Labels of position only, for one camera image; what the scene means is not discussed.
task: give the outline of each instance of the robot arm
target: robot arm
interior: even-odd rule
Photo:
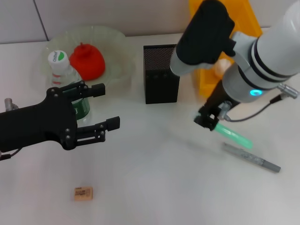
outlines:
[[[283,97],[298,92],[282,82],[300,72],[300,2],[259,38],[236,32],[234,22],[218,0],[205,0],[182,35],[171,58],[171,70],[184,75],[196,68],[210,68],[221,52],[235,60],[216,85],[195,122],[213,130],[219,119],[239,103],[250,103],[271,89],[279,88]]]
[[[19,109],[11,100],[6,99],[7,111],[0,113],[0,161],[15,154],[1,153],[45,141],[56,141],[65,150],[104,142],[106,130],[120,128],[120,118],[78,128],[72,106],[72,101],[102,95],[105,95],[104,84],[89,88],[84,81],[80,81],[61,88],[50,88],[44,101],[25,108]]]

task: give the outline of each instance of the black mesh pen holder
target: black mesh pen holder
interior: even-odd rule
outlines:
[[[177,102],[180,78],[170,69],[170,59],[175,46],[144,46],[146,104]]]

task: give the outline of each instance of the white bottle cap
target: white bottle cap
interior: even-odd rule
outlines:
[[[48,62],[52,68],[52,72],[56,75],[63,75],[64,71],[70,65],[67,54],[61,50],[51,52],[48,56]]]

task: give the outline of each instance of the white wall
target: white wall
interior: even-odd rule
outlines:
[[[261,26],[270,26],[295,0],[250,0]],[[128,36],[182,32],[188,0],[36,0],[49,38],[82,24],[101,24]],[[0,43],[45,40],[32,0],[0,1]]]
[[[0,0],[0,43],[45,40],[32,0]]]
[[[296,0],[249,0],[260,26],[271,26]]]
[[[260,25],[270,26],[294,1],[250,0],[250,3]],[[178,33],[189,20],[188,0],[36,0],[36,3],[49,38],[80,24],[102,24],[129,36]]]

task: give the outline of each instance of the clear plastic bowl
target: clear plastic bowl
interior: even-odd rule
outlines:
[[[130,79],[135,70],[134,48],[130,46],[123,33],[105,26],[80,26],[52,38],[42,51],[41,73],[47,77],[52,75],[47,61],[49,53],[62,50],[70,57],[81,42],[95,46],[105,60],[104,74],[98,79],[86,82],[88,85],[104,83],[106,87],[110,87],[112,84],[124,83]]]

